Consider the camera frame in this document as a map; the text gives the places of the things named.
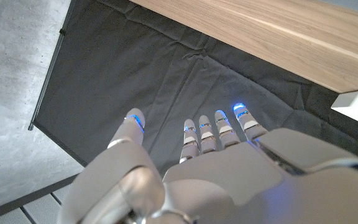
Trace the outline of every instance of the fingertip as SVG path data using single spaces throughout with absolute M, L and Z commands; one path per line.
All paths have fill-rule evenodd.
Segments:
M 200 127 L 201 127 L 201 125 L 204 125 L 204 124 L 210 124 L 208 117 L 205 115 L 200 116 L 198 123 L 200 124 Z
M 193 120 L 191 120 L 191 119 L 187 119 L 185 121 L 185 131 L 188 131 L 189 129 L 196 130 L 196 126 L 195 126 Z
M 141 110 L 139 110 L 137 108 L 133 108 L 130 111 L 128 111 L 126 117 L 127 118 L 134 117 L 136 119 L 136 121 L 139 123 L 139 125 L 142 126 L 142 128 L 144 128 L 146 120 L 145 120 L 144 115 Z
M 215 112 L 215 120 L 219 121 L 219 120 L 222 120 L 222 119 L 227 119 L 226 114 L 222 110 L 217 110 Z

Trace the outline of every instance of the white robotic hand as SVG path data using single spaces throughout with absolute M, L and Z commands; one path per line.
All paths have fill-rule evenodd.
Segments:
M 163 180 L 128 112 L 108 148 L 78 175 L 59 223 L 358 223 L 358 157 L 289 129 L 267 132 L 238 103 L 240 142 L 223 111 L 185 121 L 179 164 Z M 216 146 L 217 138 L 222 151 Z

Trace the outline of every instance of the blue led light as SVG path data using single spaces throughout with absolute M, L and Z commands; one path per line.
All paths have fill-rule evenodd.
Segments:
M 233 107 L 233 110 L 236 110 L 236 109 L 238 109 L 238 108 L 243 108 L 243 107 L 245 107 L 245 105 L 243 105 L 242 103 L 240 103 L 240 104 L 238 104 L 238 105 L 235 105 L 235 106 Z
M 140 129 L 144 133 L 142 122 L 140 121 L 140 118 L 134 114 L 129 115 L 128 118 L 135 118 L 137 125 L 139 125 Z
M 237 119 L 239 119 L 242 115 L 247 114 L 248 111 L 241 112 L 237 115 Z

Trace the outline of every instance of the dark fabric backdrop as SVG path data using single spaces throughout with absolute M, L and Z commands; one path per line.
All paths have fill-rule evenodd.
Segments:
M 358 155 L 358 122 L 337 93 L 128 1 L 77 0 L 35 125 L 84 166 L 131 108 L 163 174 L 178 163 L 183 123 L 243 102 L 268 130 L 285 127 Z

